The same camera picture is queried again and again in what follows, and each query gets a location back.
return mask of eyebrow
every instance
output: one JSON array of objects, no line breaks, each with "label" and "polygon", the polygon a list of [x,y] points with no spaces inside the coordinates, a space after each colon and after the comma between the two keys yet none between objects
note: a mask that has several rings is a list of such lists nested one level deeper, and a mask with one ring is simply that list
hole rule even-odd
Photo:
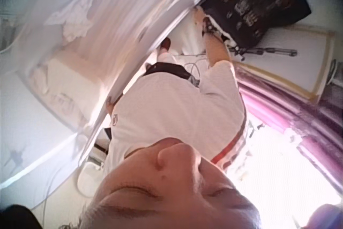
[{"label": "eyebrow", "polygon": [[143,217],[153,217],[160,215],[161,212],[157,210],[141,210],[125,208],[122,206],[100,206],[98,210],[102,215],[111,216],[117,219],[134,219]]}]

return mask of lace fabric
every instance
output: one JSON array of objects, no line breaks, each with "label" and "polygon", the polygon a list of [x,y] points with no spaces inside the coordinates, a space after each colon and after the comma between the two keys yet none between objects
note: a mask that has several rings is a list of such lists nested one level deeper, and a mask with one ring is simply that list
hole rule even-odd
[{"label": "lace fabric", "polygon": [[72,0],[63,10],[53,13],[45,25],[63,25],[63,36],[67,42],[78,37],[85,37],[92,27],[92,22],[87,19],[94,0]]}]

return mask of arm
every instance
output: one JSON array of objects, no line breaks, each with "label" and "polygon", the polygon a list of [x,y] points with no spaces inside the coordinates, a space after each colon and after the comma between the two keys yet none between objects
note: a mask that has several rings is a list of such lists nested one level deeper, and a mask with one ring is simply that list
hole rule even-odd
[{"label": "arm", "polygon": [[231,56],[221,39],[214,34],[204,34],[204,44],[210,66],[213,67],[219,61],[232,62]]},{"label": "arm", "polygon": [[[206,31],[204,28],[204,19],[206,18],[206,14],[201,7],[197,7],[194,18],[196,25],[203,31]],[[203,41],[207,53],[207,58],[211,67],[213,67],[217,62],[223,60],[232,62],[230,53],[228,52],[225,44],[223,43],[221,38],[219,38],[219,36],[213,33],[205,32]]]},{"label": "arm", "polygon": [[109,97],[109,98],[107,99],[107,102],[106,102],[106,110],[107,110],[107,113],[108,113],[110,116],[112,116],[114,106],[118,103],[118,101],[122,98],[122,96],[124,96],[123,93],[119,96],[119,98],[118,98],[114,103],[111,103],[111,97]]}]

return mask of hand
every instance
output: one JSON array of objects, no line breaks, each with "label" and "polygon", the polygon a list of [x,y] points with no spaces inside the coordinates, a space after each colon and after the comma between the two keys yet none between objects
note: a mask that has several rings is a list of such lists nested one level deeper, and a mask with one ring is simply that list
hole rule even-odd
[{"label": "hand", "polygon": [[111,97],[108,97],[108,99],[106,100],[106,110],[110,116],[112,116],[114,105],[115,104],[111,101]]},{"label": "hand", "polygon": [[206,17],[206,14],[204,10],[202,9],[202,7],[201,6],[195,7],[194,14],[193,14],[194,23],[201,31],[203,30],[203,21],[205,17]]}]

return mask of white shirt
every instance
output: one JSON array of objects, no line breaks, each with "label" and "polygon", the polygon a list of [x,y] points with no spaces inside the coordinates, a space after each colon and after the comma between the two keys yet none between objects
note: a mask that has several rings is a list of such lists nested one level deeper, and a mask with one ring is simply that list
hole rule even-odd
[{"label": "white shirt", "polygon": [[199,88],[169,73],[141,77],[112,113],[105,176],[132,151],[172,137],[226,168],[244,146],[247,116],[233,66],[220,61]]}]

